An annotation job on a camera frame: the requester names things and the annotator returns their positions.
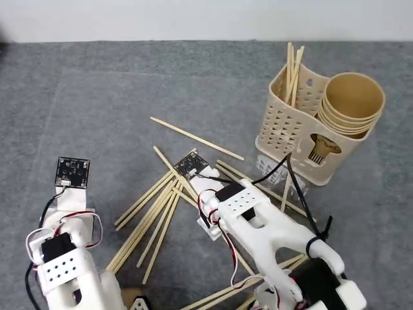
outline paper cup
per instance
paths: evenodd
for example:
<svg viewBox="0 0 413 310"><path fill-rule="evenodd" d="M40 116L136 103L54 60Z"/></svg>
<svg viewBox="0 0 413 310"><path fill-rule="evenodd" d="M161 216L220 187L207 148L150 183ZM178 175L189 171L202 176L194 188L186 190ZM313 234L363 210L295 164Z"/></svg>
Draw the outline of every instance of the paper cup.
<svg viewBox="0 0 413 310"><path fill-rule="evenodd" d="M323 110L318 110L318 119L324 124L324 125L326 125L328 128L330 128L331 130L333 130L333 131L335 131L335 132L337 132L337 133L339 133L339 134L345 134L345 135L347 135L347 134L360 134L360 133L362 133L362 132L365 132L365 131L367 131L369 128L370 128L370 125L369 126L366 126L366 127L362 127L362 128L357 128L357 129L348 129L348 128L346 128L346 127L340 127L339 125L337 125L337 124L335 124L335 123L333 123L333 122L331 122L329 119L328 119L328 117L326 117L325 115L324 115L324 112L323 112Z"/></svg>
<svg viewBox="0 0 413 310"><path fill-rule="evenodd" d="M364 74L346 72L332 77L326 84L325 105L344 121L376 119L385 106L380 85Z"/></svg>
<svg viewBox="0 0 413 310"><path fill-rule="evenodd" d="M367 130L372 126L373 121L375 120L372 119L364 122L343 121L342 119L339 119L337 118L337 116L332 114L331 111L329 111L329 108L324 103L320 104L318 112L323 113L324 118L328 119L329 123L341 130Z"/></svg>
<svg viewBox="0 0 413 310"><path fill-rule="evenodd" d="M337 124L339 127L345 127L346 129L360 129L360 127L371 125L371 123L376 119L371 118L366 121L347 121L345 119L342 119L337 116L337 114L335 114L331 106L326 103L326 99L324 97L321 100L319 109L323 110L324 115L327 116L330 121Z"/></svg>

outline plastic basket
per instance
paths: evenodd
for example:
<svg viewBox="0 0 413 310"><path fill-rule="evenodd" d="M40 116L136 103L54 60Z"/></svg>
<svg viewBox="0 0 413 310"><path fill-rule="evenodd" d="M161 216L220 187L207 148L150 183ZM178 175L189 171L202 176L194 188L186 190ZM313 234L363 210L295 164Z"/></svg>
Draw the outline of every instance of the plastic basket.
<svg viewBox="0 0 413 310"><path fill-rule="evenodd" d="M293 108L282 100L286 92L286 75L287 66L284 66L269 85L267 108L263 125L256 138L256 147L276 161L293 152L294 170L315 185L325 185L348 155L368 138L379 118L362 138L342 136L314 117L329 78L301 65L296 108ZM329 153L320 164L309 159L316 145L312 137L317 134L333 141L341 149L339 154Z"/></svg>

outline cup rim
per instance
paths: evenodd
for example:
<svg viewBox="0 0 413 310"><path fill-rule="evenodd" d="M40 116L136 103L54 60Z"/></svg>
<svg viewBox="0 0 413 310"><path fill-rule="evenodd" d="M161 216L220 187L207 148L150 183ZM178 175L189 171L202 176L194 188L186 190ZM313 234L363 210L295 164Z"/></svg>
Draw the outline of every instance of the cup rim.
<svg viewBox="0 0 413 310"><path fill-rule="evenodd" d="M338 128L340 128L340 129L344 129L344 130L361 130L361 129L364 129L364 128L370 128L370 126L371 126L371 124L374 122L374 120L375 119L372 119L372 120L370 120L369 122L364 122L364 123L361 123L360 125L359 124L355 124L355 123L353 123L352 125L354 125L354 127L352 127L352 126L346 126L346 125L343 125L343 124L340 124L340 123L338 123L335 119L334 119L334 116L335 115L330 115L330 113L328 113L329 111L328 111L328 108L326 108L324 105L323 105L323 103L321 103L320 104L320 106L319 106L319 111L320 110L322 110L322 113L324 114L324 118L327 118L329 121L330 121L330 123L332 123L333 125L335 125L336 127L338 127Z"/></svg>
<svg viewBox="0 0 413 310"><path fill-rule="evenodd" d="M371 126L370 126L370 127L365 128L365 129L359 129L359 130L341 129L341 128L336 127L333 123L331 123L331 121L323 115L323 111L321 111L321 113L319 111L317 116L320 118L320 121L324 125L326 125L329 129L331 129L331 130L333 130L333 131L335 131L339 134L343 134L345 136L353 135L353 134L361 134L363 132L368 131L371 128Z"/></svg>
<svg viewBox="0 0 413 310"><path fill-rule="evenodd" d="M353 118L353 117L351 117L351 116L347 116L347 115L345 115L345 114L342 114L341 112L339 112L338 110L336 110L336 109L331 105L330 101L329 101L328 98L327 98L327 88L328 88L329 84L331 83L331 81L334 80L334 78L337 78L337 77L339 77L339 76L346 76L346 75L362 76L362 77L368 79L368 80L369 80L370 82L372 82L373 84L375 84L375 86L377 86L378 90L379 90L380 93L381 93L381 97L382 97L383 99L381 100L381 106L380 106L380 108L379 108L374 114L372 114L372 115L370 115L370 116L366 116L366 117L364 117L364 118ZM379 84L375 79L372 79L370 76L367 76L367 75L365 75L365 74L358 73L358 72L342 72L342 73L336 74L335 76L331 77L331 78L327 81L327 83L326 83L326 85L325 85L325 87L324 87L323 98L325 99L326 104L329 105L329 107L330 107L331 109L333 109L334 113L337 114L338 117L340 117L341 119L347 120L347 121L368 121L368 120L374 119L374 118L376 118L376 117L381 113L381 111L384 109L384 106L385 106L385 104L386 104L386 94L385 94L384 90L381 88L380 84Z"/></svg>

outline black cable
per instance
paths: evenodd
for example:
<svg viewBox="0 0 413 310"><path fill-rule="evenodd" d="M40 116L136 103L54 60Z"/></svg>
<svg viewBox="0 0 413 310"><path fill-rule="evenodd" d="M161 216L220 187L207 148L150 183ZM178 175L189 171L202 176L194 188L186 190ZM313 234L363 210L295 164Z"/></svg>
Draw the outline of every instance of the black cable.
<svg viewBox="0 0 413 310"><path fill-rule="evenodd" d="M211 180L218 181L218 182L222 182L222 183L229 183L229 184L231 184L231 183L237 183L237 182L235 182L235 181L233 181L233 180L227 180L227 179L223 179L223 178L217 178L217 177L215 177L215 176L203 176L202 174L199 174L199 173L197 173L196 176L199 176L200 178L204 178L204 179L211 179Z"/></svg>
<svg viewBox="0 0 413 310"><path fill-rule="evenodd" d="M318 230L317 225L316 225L314 219L312 218L310 209L308 208L307 202L305 201L304 194L303 194L303 192L301 191L301 189L300 189L300 187L299 187L299 185L298 185L298 181L297 181L296 175L294 174L294 171L292 170L292 166L291 166L291 153L288 153L287 156L285 156L285 158L286 158L286 160L287 160L287 168L288 168L288 172L289 172L289 174L290 174L292 183L294 184L294 187L295 187L296 190L297 190L298 198L299 198L299 200L300 200L300 202L301 202L301 204L302 204L302 206L303 206L303 208L304 208L305 214L307 215L307 218L308 218L308 221L310 222L311 228L312 228L312 230L314 231L314 234L315 234L316 236L319 236L319 235L320 235L320 231Z"/></svg>
<svg viewBox="0 0 413 310"><path fill-rule="evenodd" d="M273 173L275 173L278 168L280 168L284 162L287 160L288 155L286 155L279 163L278 165L276 165L276 167L274 169L272 169L269 173L267 173L265 176L263 176L261 179L255 180L252 182L252 184L257 184L257 183L261 183L262 181L268 179Z"/></svg>
<svg viewBox="0 0 413 310"><path fill-rule="evenodd" d="M316 235L316 237L314 237L313 239L311 239L311 240L307 243L307 246L306 246L307 255L308 255L308 257L311 257L311 256L310 256L310 246L312 245L313 242L317 241L318 239L323 240L324 242L327 240L327 238L328 238L328 232L329 232L329 230L330 230L330 228L331 228L331 223L332 223L332 221L333 221L333 217L332 217L332 216L329 216L329 217L328 217L327 224L325 225L324 231L320 232L320 231L318 230L318 228L317 228L317 225L316 225L316 223L315 223L312 215L311 215L311 211L310 211L310 209L308 208L307 202L305 201L304 194L303 194L303 192L301 191L301 188L299 187L299 184L298 184L296 175L294 174L294 171L292 170L291 155L292 155L292 153L288 153L287 156L286 156L286 158L287 158L287 168L288 168L288 172L289 172L289 174L290 174L292 183L294 184L294 187L296 188L296 191L297 191L297 194L298 194L298 198L299 198L299 200L300 200L300 202L301 202L301 204L302 204L302 206L303 206L303 208L304 208L305 214L307 215L307 218L308 218L308 220L309 220L309 222L310 222L311 228L312 228L314 234Z"/></svg>
<svg viewBox="0 0 413 310"><path fill-rule="evenodd" d="M42 212L42 214L41 214L38 228L42 228L43 223L45 222L47 210L50 208L50 206L52 205L52 203L54 202L54 200L55 200L56 198L59 198L60 196L62 196L62 194L65 192L65 190L66 190L66 187L63 187L63 190L62 190L59 194L54 195L54 196L47 202L46 207L43 209L43 212ZM34 298L34 295L33 295L33 293L32 293L32 289L30 288L29 276L30 276L30 273L31 273L32 270L33 270L33 266L34 266L33 262L30 262L30 264L28 265L28 268L27 268L27 270L26 270L26 273L25 273L26 292L27 292L28 298L29 298L30 301L32 302L32 305L33 305L34 309L35 309L35 310L41 310L40 307L39 307L39 304L36 302L36 299Z"/></svg>

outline white wall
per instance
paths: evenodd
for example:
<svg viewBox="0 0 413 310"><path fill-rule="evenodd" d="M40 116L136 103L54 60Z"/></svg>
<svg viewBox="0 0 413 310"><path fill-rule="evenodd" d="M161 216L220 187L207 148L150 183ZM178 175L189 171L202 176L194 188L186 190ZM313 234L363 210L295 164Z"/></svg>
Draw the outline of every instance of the white wall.
<svg viewBox="0 0 413 310"><path fill-rule="evenodd" d="M412 40L409 0L1 0L10 41Z"/></svg>

